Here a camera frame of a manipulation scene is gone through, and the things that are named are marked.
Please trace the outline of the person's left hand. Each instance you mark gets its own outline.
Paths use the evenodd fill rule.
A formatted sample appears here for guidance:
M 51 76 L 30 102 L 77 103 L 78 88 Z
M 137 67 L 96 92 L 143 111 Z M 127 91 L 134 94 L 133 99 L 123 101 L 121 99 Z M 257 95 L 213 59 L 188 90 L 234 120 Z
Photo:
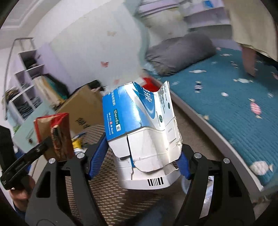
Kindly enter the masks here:
M 27 190 L 9 190 L 11 199 L 13 200 L 14 206 L 17 207 L 20 211 L 26 212 L 29 199 L 31 197 L 32 190 L 35 187 L 35 181 L 32 177 L 28 176 Z

